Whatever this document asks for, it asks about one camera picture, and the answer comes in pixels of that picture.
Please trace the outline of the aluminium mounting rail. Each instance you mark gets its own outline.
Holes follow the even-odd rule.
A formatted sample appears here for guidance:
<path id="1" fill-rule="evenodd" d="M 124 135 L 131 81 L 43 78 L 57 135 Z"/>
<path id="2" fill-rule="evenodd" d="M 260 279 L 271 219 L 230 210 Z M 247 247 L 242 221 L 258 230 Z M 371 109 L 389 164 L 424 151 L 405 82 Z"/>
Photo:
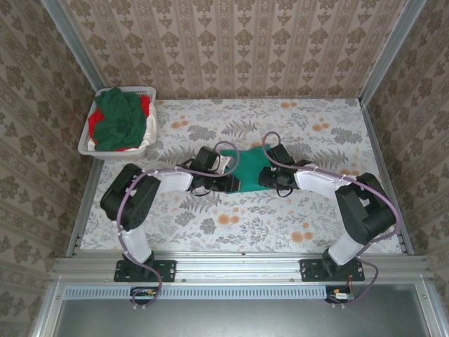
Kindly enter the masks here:
<path id="1" fill-rule="evenodd" d="M 299 284 L 300 262 L 320 258 L 319 253 L 211 253 L 159 251 L 159 260 L 175 260 L 176 284 Z M 58 258 L 52 282 L 111 284 L 119 251 L 79 251 Z M 407 254 L 368 254 L 362 257 L 366 280 L 377 275 L 378 284 L 417 284 L 432 278 L 425 257 Z"/>

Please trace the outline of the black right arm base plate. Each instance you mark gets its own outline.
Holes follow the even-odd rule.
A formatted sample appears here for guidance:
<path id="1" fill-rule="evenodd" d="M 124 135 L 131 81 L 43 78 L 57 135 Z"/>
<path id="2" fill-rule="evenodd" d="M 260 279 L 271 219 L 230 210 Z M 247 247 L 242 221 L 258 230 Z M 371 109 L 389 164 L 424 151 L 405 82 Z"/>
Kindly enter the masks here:
<path id="1" fill-rule="evenodd" d="M 321 259 L 304 259 L 300 261 L 303 282 L 361 282 L 365 280 L 362 264 L 353 259 L 345 265 L 337 265 L 332 260 L 329 264 Z"/>

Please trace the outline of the small electronics connector board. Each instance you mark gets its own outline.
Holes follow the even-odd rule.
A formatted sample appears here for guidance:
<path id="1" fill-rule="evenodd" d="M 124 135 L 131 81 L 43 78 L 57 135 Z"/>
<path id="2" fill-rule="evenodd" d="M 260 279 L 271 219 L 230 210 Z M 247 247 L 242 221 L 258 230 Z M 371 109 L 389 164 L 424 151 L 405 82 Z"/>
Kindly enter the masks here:
<path id="1" fill-rule="evenodd" d="M 327 295 L 326 301 L 331 304 L 337 303 L 345 304 L 355 299 L 354 292 L 352 291 L 350 286 L 343 286 L 343 287 L 327 286 L 326 295 Z"/>
<path id="2" fill-rule="evenodd" d="M 130 301 L 138 305 L 146 305 L 151 302 L 157 294 L 158 288 L 155 286 L 137 286 L 130 289 Z"/>

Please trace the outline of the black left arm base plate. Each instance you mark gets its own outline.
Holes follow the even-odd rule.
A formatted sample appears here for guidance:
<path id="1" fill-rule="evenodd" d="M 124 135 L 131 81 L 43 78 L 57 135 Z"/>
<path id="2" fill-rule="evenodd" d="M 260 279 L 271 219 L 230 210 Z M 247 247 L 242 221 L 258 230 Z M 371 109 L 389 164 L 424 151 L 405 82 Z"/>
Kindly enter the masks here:
<path id="1" fill-rule="evenodd" d="M 176 275 L 175 260 L 155 260 L 152 268 L 158 272 L 162 282 L 174 282 Z M 119 260 L 116 263 L 115 282 L 158 282 L 157 276 L 147 268 L 140 267 L 129 260 Z"/>

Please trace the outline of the dark green t-shirt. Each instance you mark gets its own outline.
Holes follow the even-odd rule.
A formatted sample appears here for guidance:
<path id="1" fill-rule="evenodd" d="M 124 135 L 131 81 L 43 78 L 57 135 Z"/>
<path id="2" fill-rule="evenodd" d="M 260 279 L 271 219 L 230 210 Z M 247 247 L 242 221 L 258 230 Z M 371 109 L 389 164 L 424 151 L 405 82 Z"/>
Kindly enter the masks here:
<path id="1" fill-rule="evenodd" d="M 93 128 L 93 142 L 98 152 L 139 147 L 147 129 L 147 116 L 140 96 L 114 87 L 102 92 L 95 103 L 103 116 Z"/>

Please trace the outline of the grey metal panel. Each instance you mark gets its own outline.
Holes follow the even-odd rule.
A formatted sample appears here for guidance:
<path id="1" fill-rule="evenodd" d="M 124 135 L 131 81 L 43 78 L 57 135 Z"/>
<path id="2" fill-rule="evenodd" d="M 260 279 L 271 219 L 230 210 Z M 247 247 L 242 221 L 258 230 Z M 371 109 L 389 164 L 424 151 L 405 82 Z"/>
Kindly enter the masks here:
<path id="1" fill-rule="evenodd" d="M 53 337 L 430 337 L 411 286 L 375 286 L 359 302 L 69 300 Z"/>

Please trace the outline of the floral tablecloth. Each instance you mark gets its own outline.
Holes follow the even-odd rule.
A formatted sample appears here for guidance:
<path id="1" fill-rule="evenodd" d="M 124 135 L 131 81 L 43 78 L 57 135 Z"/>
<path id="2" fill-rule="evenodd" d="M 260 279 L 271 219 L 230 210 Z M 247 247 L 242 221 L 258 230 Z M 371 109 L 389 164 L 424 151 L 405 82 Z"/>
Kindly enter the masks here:
<path id="1" fill-rule="evenodd" d="M 157 139 L 137 161 L 142 169 L 174 167 L 203 146 L 249 150 L 265 141 L 335 173 L 378 172 L 355 99 L 157 100 L 155 108 Z M 344 232 L 334 200 L 301 190 L 160 193 L 143 229 L 156 251 L 244 253 L 321 253 Z"/>

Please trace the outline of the aluminium table side rail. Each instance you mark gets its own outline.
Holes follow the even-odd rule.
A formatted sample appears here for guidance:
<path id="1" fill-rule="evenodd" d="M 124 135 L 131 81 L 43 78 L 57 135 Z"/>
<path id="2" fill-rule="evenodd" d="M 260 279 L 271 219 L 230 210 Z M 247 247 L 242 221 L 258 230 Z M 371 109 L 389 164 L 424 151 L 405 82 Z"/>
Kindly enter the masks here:
<path id="1" fill-rule="evenodd" d="M 388 198 L 392 202 L 392 204 L 396 207 L 396 210 L 399 212 L 400 220 L 401 220 L 401 231 L 399 234 L 397 234 L 398 239 L 401 243 L 401 247 L 403 248 L 403 252 L 408 255 L 415 255 L 415 251 L 413 248 L 413 245 L 410 240 L 410 236 L 408 234 L 406 225 L 403 220 L 403 216 L 400 210 L 400 206 L 398 204 L 398 200 L 396 198 L 396 194 L 393 188 L 393 185 L 391 183 L 391 179 L 389 177 L 389 173 L 387 170 L 387 166 L 384 162 L 384 158 L 382 156 L 382 151 L 380 144 L 378 142 L 375 129 L 373 126 L 373 123 L 371 121 L 368 108 L 366 106 L 361 105 L 361 111 L 363 115 L 364 122 L 366 124 L 367 128 L 367 134 L 370 138 L 370 144 L 373 150 L 373 154 L 375 157 L 375 161 L 378 167 L 378 171 L 380 174 L 380 180 L 382 181 L 382 186 L 384 188 L 384 191 L 387 193 Z"/>
<path id="2" fill-rule="evenodd" d="M 83 197 L 80 203 L 80 207 L 76 216 L 74 227 L 72 230 L 72 235 L 69 241 L 66 257 L 71 258 L 76 254 L 76 248 L 79 246 L 78 242 L 82 238 L 88 217 L 91 211 L 95 193 L 98 187 L 98 182 L 101 176 L 103 167 L 103 161 L 99 159 L 94 159 L 89 177 L 86 183 L 86 188 L 83 193 Z"/>

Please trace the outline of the teal printed t-shirt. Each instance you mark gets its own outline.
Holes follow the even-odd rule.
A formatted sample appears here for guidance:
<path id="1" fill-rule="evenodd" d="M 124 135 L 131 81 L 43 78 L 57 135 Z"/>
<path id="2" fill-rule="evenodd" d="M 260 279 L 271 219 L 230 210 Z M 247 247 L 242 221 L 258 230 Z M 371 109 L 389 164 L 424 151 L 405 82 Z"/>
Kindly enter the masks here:
<path id="1" fill-rule="evenodd" d="M 258 183 L 259 174 L 264 167 L 271 167 L 271 162 L 264 155 L 262 147 L 252 147 L 249 150 L 240 151 L 240 162 L 232 175 L 240 181 L 238 192 L 256 192 L 269 190 L 269 187 Z"/>

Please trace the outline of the aluminium frame post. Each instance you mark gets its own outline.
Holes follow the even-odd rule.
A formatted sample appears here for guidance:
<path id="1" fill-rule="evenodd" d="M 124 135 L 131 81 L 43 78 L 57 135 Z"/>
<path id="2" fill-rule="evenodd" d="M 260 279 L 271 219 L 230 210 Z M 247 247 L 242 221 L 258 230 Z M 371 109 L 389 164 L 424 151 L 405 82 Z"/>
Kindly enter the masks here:
<path id="1" fill-rule="evenodd" d="M 426 2 L 427 0 L 407 0 L 361 90 L 358 97 L 361 107 L 366 107 L 373 98 Z"/>
<path id="2" fill-rule="evenodd" d="M 87 48 L 84 46 L 84 43 L 81 41 L 80 36 L 71 23 L 66 10 L 63 8 L 63 5 L 59 0 L 41 0 L 41 2 L 61 33 L 65 43 L 73 53 L 92 88 L 95 91 L 104 88 L 105 84 L 103 83 L 94 62 L 91 60 Z"/>

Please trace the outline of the white plastic basket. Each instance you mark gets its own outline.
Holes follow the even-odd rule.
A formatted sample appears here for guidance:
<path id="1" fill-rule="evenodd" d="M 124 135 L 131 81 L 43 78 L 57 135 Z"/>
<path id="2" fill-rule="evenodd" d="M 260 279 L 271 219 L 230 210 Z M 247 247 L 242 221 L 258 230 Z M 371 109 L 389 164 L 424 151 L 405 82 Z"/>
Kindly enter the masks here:
<path id="1" fill-rule="evenodd" d="M 147 126 L 149 131 L 146 132 L 146 136 L 142 144 L 138 148 L 124 151 L 101 151 L 95 150 L 93 141 L 91 140 L 89 133 L 88 118 L 96 111 L 97 104 L 95 101 L 92 102 L 91 108 L 86 118 L 85 125 L 83 127 L 80 141 L 78 144 L 78 151 L 82 155 L 92 156 L 100 160 L 125 160 L 125 159 L 143 159 L 145 157 L 146 149 L 156 142 L 157 137 L 157 111 L 155 108 L 155 100 L 157 91 L 151 86 L 120 86 L 119 87 L 124 93 L 135 93 L 138 96 L 147 95 L 149 96 L 149 116 L 147 117 Z"/>

